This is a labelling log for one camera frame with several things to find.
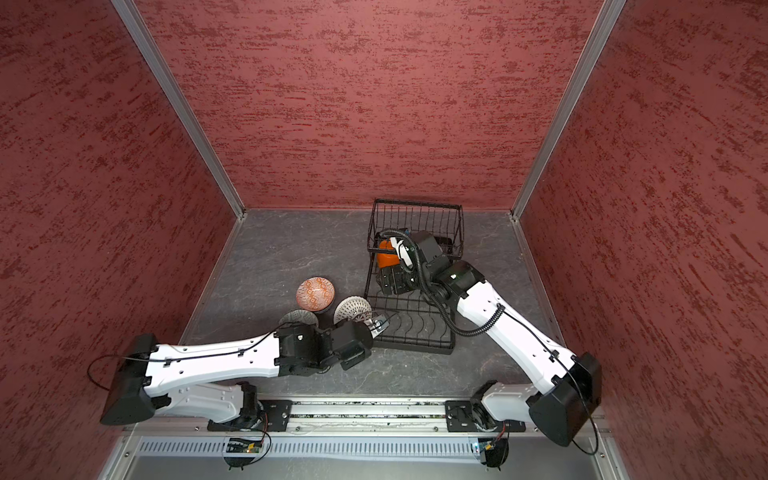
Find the grey green patterned bowl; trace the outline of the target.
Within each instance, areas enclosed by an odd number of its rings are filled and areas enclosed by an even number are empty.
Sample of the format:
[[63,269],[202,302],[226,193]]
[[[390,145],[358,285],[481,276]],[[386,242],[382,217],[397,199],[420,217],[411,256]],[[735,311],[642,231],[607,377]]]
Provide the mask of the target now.
[[285,314],[279,321],[280,325],[306,324],[313,327],[319,325],[319,319],[314,312],[298,309]]

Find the orange square bowl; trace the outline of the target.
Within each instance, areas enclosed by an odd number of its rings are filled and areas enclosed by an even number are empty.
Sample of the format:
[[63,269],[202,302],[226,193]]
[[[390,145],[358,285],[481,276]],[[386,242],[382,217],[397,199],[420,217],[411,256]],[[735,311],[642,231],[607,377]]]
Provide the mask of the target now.
[[[379,249],[389,251],[389,250],[394,250],[394,247],[392,246],[390,240],[386,239],[386,240],[382,240],[379,243]],[[382,252],[377,253],[376,254],[376,262],[377,262],[378,267],[381,270],[383,270],[385,268],[389,268],[389,267],[394,267],[394,266],[399,266],[400,265],[400,259],[397,256],[397,254],[394,253],[394,252],[392,252],[392,253],[389,253],[389,252],[387,252],[387,253],[382,253]]]

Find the white lattice patterned bowl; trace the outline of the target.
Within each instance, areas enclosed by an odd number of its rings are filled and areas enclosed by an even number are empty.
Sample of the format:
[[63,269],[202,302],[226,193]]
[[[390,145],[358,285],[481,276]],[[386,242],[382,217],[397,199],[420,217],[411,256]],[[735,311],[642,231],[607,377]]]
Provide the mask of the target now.
[[363,297],[350,296],[339,302],[337,305],[333,321],[338,324],[342,321],[369,318],[372,313],[370,303]]

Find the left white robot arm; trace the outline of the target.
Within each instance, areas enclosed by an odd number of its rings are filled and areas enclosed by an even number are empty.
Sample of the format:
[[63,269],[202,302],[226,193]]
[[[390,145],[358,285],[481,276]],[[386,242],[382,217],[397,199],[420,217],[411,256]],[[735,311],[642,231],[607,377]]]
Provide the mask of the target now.
[[243,430],[259,417],[248,379],[307,377],[334,366],[348,370],[370,357],[387,325],[368,315],[325,330],[289,321],[263,336],[196,346],[139,335],[119,357],[100,422],[124,426],[156,415],[182,416]]

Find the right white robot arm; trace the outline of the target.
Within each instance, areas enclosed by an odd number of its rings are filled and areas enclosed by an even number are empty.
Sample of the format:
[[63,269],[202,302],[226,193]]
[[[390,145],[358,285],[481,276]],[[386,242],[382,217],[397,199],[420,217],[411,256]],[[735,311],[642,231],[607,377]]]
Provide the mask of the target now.
[[602,399],[602,367],[549,338],[465,260],[453,260],[427,231],[384,230],[404,282],[434,306],[448,329],[465,338],[489,336],[523,370],[527,386],[495,382],[480,396],[496,421],[530,422],[553,443],[568,447]]

